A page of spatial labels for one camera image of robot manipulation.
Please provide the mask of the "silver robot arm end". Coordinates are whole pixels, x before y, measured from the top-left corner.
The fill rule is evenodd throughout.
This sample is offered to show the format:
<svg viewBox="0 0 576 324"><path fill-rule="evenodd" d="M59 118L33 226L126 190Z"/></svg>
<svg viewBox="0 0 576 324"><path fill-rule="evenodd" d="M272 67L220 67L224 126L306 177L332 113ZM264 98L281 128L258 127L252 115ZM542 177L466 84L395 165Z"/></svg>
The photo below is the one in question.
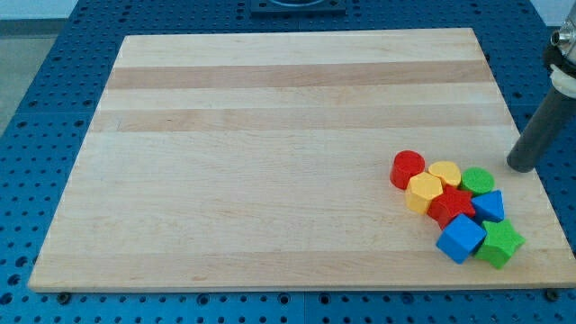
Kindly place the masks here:
<svg viewBox="0 0 576 324"><path fill-rule="evenodd" d="M543 55L544 64L551 72L553 87L571 99L575 98L575 4L562 25L550 36Z"/></svg>

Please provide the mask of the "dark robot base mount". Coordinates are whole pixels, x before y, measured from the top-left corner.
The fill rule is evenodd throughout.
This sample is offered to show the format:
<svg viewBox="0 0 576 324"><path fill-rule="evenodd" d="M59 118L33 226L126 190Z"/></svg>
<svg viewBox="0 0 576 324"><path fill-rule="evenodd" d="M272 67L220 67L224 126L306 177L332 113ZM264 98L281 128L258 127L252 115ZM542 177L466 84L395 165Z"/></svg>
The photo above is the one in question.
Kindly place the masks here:
<svg viewBox="0 0 576 324"><path fill-rule="evenodd" d="M344 14L346 0L248 0L252 15Z"/></svg>

